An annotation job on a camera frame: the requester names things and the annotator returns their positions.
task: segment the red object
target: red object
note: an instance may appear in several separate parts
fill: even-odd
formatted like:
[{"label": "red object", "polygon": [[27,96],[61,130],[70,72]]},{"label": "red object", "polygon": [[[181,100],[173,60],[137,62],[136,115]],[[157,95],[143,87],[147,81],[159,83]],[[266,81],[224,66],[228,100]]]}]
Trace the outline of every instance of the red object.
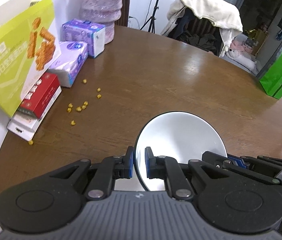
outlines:
[{"label": "red object", "polygon": [[26,95],[18,111],[40,119],[59,86],[56,74],[44,73]]}]

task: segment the white bowl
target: white bowl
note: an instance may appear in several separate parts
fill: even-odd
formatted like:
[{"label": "white bowl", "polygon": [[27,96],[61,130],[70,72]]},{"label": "white bowl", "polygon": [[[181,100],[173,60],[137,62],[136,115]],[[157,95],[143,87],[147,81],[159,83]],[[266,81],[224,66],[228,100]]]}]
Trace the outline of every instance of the white bowl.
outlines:
[{"label": "white bowl", "polygon": [[202,118],[186,112],[169,112],[151,119],[140,131],[134,147],[135,169],[143,187],[150,191],[165,190],[161,179],[148,179],[145,148],[154,156],[170,156],[178,163],[201,160],[205,151],[227,157],[226,148],[216,130]]}]

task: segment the brown tabletop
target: brown tabletop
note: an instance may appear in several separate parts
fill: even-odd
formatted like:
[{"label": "brown tabletop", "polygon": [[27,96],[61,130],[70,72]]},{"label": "brown tabletop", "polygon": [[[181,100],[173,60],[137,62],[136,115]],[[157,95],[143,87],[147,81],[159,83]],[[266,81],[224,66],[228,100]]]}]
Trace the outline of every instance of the brown tabletop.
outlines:
[{"label": "brown tabletop", "polygon": [[[85,110],[67,113],[69,103],[75,108],[84,101]],[[88,59],[72,88],[63,89],[34,145],[7,133],[0,192],[81,158],[95,163],[125,154],[149,119],[175,110],[209,122],[229,154],[282,158],[282,98],[267,96],[249,73],[203,50],[116,26],[105,51]]]}]

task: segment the stacked tissue packs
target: stacked tissue packs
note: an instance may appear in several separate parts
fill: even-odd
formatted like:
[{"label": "stacked tissue packs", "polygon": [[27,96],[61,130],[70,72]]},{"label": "stacked tissue packs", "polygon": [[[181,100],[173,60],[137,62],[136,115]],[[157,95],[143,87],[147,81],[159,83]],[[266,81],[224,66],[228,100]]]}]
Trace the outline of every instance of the stacked tissue packs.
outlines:
[{"label": "stacked tissue packs", "polygon": [[47,70],[57,74],[62,87],[71,87],[88,57],[88,44],[82,41],[60,42],[61,56]]},{"label": "stacked tissue packs", "polygon": [[66,41],[84,41],[89,45],[89,56],[95,58],[104,50],[105,26],[90,21],[73,19],[62,25]]}]

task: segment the white blanket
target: white blanket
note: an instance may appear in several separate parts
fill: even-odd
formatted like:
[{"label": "white blanket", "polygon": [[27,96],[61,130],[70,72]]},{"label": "white blanket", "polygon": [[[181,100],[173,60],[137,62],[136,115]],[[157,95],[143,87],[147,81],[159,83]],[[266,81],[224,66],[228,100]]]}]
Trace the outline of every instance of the white blanket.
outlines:
[{"label": "white blanket", "polygon": [[208,19],[213,26],[220,28],[223,41],[220,57],[223,57],[234,37],[242,33],[242,23],[238,9],[224,0],[175,0],[170,5],[167,14],[169,22],[161,35],[168,36],[176,26],[177,18],[183,17],[187,7],[199,19]]}]

